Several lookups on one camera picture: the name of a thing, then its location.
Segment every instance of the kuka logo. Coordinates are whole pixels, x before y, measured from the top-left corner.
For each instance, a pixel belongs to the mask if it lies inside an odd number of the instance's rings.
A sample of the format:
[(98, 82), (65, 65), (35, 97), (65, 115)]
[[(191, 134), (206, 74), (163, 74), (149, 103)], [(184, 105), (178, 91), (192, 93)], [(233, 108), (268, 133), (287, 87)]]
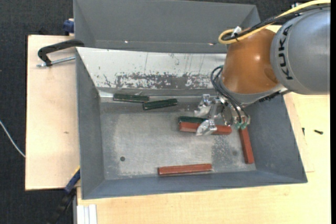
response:
[[(292, 25), (286, 27), (284, 29), (284, 31), (282, 32), (282, 34), (285, 36), (284, 39), (280, 39), (279, 40), (279, 48), (278, 51), (284, 51), (285, 50), (285, 41), (288, 35), (288, 30), (292, 27)], [(278, 57), (280, 58), (280, 66), (281, 66), (281, 71), (286, 75), (286, 79), (293, 79), (290, 75), (289, 75), (289, 70), (288, 67), (286, 67), (286, 55), (284, 52), (281, 52), (278, 54)]]

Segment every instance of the black screw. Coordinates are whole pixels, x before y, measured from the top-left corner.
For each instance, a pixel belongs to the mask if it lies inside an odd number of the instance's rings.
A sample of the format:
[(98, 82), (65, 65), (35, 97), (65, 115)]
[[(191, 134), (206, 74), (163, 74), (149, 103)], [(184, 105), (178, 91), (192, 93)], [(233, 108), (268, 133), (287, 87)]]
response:
[(318, 130), (314, 130), (314, 132), (318, 133), (318, 134), (323, 134), (322, 131), (318, 131)]

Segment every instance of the yellow cable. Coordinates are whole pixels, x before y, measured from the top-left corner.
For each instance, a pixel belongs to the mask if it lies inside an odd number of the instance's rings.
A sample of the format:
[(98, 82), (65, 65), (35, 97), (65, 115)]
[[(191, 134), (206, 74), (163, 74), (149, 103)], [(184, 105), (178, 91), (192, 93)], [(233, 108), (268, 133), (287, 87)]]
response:
[[(310, 1), (310, 2), (307, 2), (307, 3), (303, 3), (303, 4), (301, 4), (301, 5), (297, 6), (297, 7), (291, 8), (291, 9), (289, 9), (288, 11), (286, 11), (286, 12), (284, 12), (284, 13), (281, 13), (280, 15), (278, 15), (278, 16), (275, 17), (275, 18), (281, 17), (281, 16), (283, 16), (283, 15), (287, 15), (287, 14), (290, 14), (290, 13), (295, 13), (295, 12), (297, 12), (297, 11), (303, 9), (303, 8), (309, 7), (309, 6), (319, 5), (319, 4), (330, 4), (330, 3), (331, 3), (331, 0), (313, 0), (313, 1)], [(270, 23), (270, 24), (268, 24), (268, 25), (264, 25), (264, 26), (262, 26), (262, 27), (260, 27), (260, 28), (258, 28), (258, 29), (255, 29), (255, 30), (253, 30), (253, 31), (251, 31), (251, 32), (249, 32), (249, 33), (247, 33), (247, 34), (245, 34), (245, 35), (239, 37), (239, 40), (243, 40), (244, 38), (247, 38), (247, 37), (253, 35), (254, 33), (259, 32), (260, 30), (262, 30), (262, 29), (264, 29), (264, 28), (270, 26), (271, 24), (273, 24), (273, 23)], [(225, 30), (225, 31), (223, 31), (223, 32), (220, 34), (219, 38), (218, 38), (219, 43), (222, 43), (222, 44), (231, 44), (231, 43), (236, 42), (237, 40), (236, 40), (235, 37), (233, 37), (233, 38), (230, 39), (230, 40), (222, 40), (222, 37), (223, 37), (224, 35), (227, 35), (227, 34), (229, 34), (229, 33), (233, 33), (233, 31), (234, 31), (234, 29), (229, 29), (229, 30)]]

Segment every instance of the gray bin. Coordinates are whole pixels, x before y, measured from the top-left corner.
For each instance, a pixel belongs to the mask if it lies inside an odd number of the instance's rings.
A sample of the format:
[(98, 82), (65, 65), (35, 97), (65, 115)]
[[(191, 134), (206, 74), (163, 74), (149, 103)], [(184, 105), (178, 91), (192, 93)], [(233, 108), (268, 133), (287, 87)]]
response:
[[(178, 131), (178, 116), (192, 115), (202, 93), (215, 94), (207, 77), (223, 64), (226, 48), (209, 44), (224, 29), (258, 23), (255, 6), (74, 0), (74, 10), (76, 39), (89, 47), (76, 51), (83, 199), (307, 181), (282, 97), (246, 109), (254, 164), (245, 164), (236, 130), (198, 137)], [(178, 105), (143, 111), (139, 104), (114, 102), (116, 92), (174, 97)], [(198, 163), (212, 163), (213, 170), (167, 177), (156, 171)]]

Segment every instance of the red wooden block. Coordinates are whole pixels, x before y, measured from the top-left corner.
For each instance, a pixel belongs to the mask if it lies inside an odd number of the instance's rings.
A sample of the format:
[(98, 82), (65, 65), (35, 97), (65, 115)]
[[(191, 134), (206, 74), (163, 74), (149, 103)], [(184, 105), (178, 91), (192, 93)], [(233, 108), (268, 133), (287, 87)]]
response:
[(254, 156), (247, 128), (243, 130), (239, 129), (239, 136), (243, 147), (245, 163), (247, 164), (254, 163)]
[(191, 164), (191, 165), (176, 165), (164, 166), (157, 169), (159, 175), (176, 175), (195, 172), (207, 172), (212, 169), (210, 163), (205, 164)]
[[(181, 132), (196, 132), (197, 128), (200, 126), (199, 123), (191, 123), (191, 122), (180, 122), (179, 128)], [(232, 129), (230, 126), (216, 125), (217, 131), (213, 134), (230, 134)]]

